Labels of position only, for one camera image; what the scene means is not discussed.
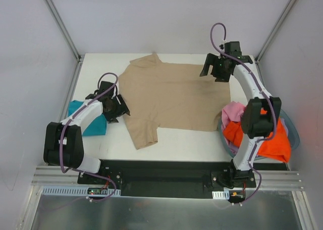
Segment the beige t shirt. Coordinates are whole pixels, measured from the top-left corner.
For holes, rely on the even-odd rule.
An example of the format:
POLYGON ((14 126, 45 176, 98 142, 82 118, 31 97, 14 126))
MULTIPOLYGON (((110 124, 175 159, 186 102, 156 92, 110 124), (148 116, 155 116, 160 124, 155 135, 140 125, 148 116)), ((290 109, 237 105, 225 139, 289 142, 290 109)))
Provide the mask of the beige t shirt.
POLYGON ((157 129, 216 131, 230 85, 200 76, 202 65, 162 62, 157 54, 130 61, 119 92, 130 113, 124 121, 136 149, 158 142, 157 129))

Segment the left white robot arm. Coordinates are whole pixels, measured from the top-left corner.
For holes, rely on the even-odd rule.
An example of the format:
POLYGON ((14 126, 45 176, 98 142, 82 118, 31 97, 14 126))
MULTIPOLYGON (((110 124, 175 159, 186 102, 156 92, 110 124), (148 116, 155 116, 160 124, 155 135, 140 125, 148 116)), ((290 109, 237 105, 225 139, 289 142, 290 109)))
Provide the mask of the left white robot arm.
POLYGON ((63 171, 89 172, 89 178, 95 184, 102 184, 107 173, 100 167, 100 159, 85 153, 83 138, 105 135, 108 124, 118 123, 119 117, 129 113, 116 84, 100 82, 99 88, 84 101, 72 101, 67 118, 47 125, 44 162, 60 166, 63 171))

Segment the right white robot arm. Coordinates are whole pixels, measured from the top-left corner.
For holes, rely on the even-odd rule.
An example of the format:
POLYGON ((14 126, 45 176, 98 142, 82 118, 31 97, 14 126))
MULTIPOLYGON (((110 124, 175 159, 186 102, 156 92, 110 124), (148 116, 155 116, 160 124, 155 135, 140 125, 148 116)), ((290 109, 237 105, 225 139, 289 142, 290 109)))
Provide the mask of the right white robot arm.
POLYGON ((242 171, 252 169, 262 143, 275 136, 282 103, 257 79, 250 69, 253 61, 242 54, 238 41, 226 42, 216 50, 220 55, 207 54, 200 76, 206 76, 212 67, 211 75, 217 82, 228 82, 231 76, 235 77, 248 101, 241 119, 243 139, 233 158, 235 170, 227 174, 228 183, 238 187, 245 181, 242 171))

